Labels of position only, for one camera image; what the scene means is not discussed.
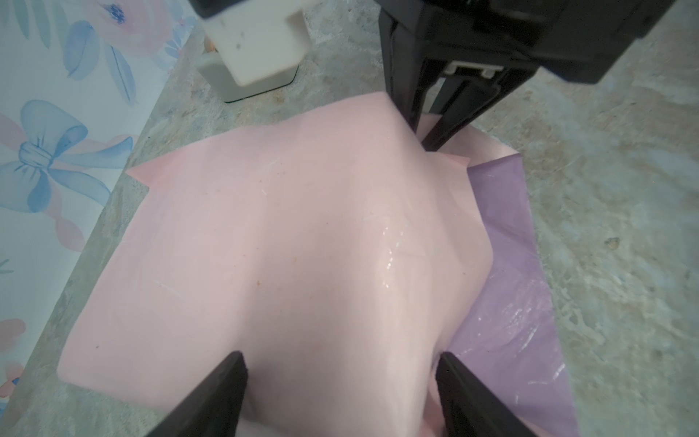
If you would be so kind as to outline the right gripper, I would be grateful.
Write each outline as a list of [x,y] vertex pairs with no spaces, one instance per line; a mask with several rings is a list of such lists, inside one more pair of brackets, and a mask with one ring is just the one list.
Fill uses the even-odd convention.
[[[531,79],[538,67],[596,84],[671,8],[670,1],[382,1],[386,92],[416,131],[429,88],[446,76],[422,140],[437,151]],[[493,74],[486,78],[484,71]]]

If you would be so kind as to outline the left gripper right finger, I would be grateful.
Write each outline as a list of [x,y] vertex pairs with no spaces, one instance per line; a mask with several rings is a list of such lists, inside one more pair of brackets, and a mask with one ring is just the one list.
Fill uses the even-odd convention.
[[535,437],[453,353],[440,356],[436,382],[449,437]]

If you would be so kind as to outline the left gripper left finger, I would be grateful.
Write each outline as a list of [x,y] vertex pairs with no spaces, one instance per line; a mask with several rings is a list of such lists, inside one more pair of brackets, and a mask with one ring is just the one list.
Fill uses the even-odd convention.
[[147,437],[235,436],[248,377],[233,351]]

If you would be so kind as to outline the purple wrapping paper sheet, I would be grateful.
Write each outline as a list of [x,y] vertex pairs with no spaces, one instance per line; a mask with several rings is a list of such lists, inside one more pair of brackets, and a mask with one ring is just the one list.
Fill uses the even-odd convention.
[[241,127],[132,168],[149,190],[59,378],[164,412],[224,358],[283,436],[436,436],[450,351],[540,433],[579,433],[522,157],[422,147],[389,97]]

